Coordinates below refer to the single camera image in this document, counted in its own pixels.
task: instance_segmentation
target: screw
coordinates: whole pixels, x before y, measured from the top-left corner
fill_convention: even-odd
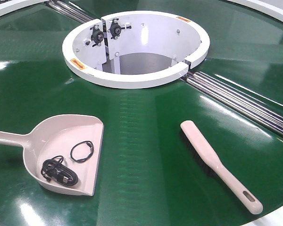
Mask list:
[[[122,30],[119,27],[116,27],[114,29],[114,34],[119,35],[122,32]]]
[[[103,41],[103,40],[104,40],[104,35],[103,35],[102,33],[100,33],[100,34],[98,34],[98,35],[96,36],[96,39],[97,39],[98,41]]]

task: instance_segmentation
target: white circular housing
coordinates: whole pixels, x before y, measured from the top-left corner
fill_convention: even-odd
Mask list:
[[[103,32],[105,41],[99,42],[98,31]],[[67,66],[84,79],[106,87],[140,89],[182,77],[189,67],[204,60],[209,44],[206,31],[189,19],[162,12],[132,11],[78,26],[66,36],[62,50]],[[129,54],[160,55],[170,62],[156,72],[122,74],[120,59],[130,58]],[[136,60],[130,67],[138,65]]]

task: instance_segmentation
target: warning label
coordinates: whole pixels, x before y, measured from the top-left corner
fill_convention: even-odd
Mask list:
[[[73,58],[70,60],[75,66],[77,66],[80,70],[85,69],[86,67],[79,60]]]
[[[191,22],[191,20],[189,20],[189,19],[187,19],[187,18],[184,18],[184,17],[182,17],[182,16],[178,16],[178,17],[176,17],[176,18],[178,18],[178,19],[180,19],[180,20],[183,20],[183,21],[185,21],[185,22]]]

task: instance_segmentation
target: green belt surface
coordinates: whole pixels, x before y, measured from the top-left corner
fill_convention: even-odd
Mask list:
[[[203,71],[283,115],[283,24],[218,0],[78,0],[92,17],[130,10],[184,16],[211,46]],[[45,4],[0,17],[0,130],[26,134],[57,114],[98,117],[104,136],[95,195],[42,188],[22,148],[0,145],[0,226],[239,226],[283,205],[283,138],[181,80],[111,89],[76,76],[62,42],[78,22]],[[261,201],[252,215],[182,142],[193,120],[223,164]],[[31,216],[25,211],[31,210]]]

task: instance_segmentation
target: beige dustpan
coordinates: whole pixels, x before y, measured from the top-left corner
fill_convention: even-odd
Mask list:
[[[97,168],[100,158],[103,123],[94,116],[63,114],[40,122],[30,133],[19,135],[0,131],[0,144],[23,147],[23,162],[27,171],[48,190],[71,195],[93,195]],[[84,163],[70,160],[71,148],[79,142],[90,140],[94,153]],[[90,153],[88,146],[80,145],[73,155],[76,159]],[[64,156],[63,164],[73,170],[79,182],[72,186],[63,186],[54,180],[47,182],[41,175],[42,164],[56,155]]]

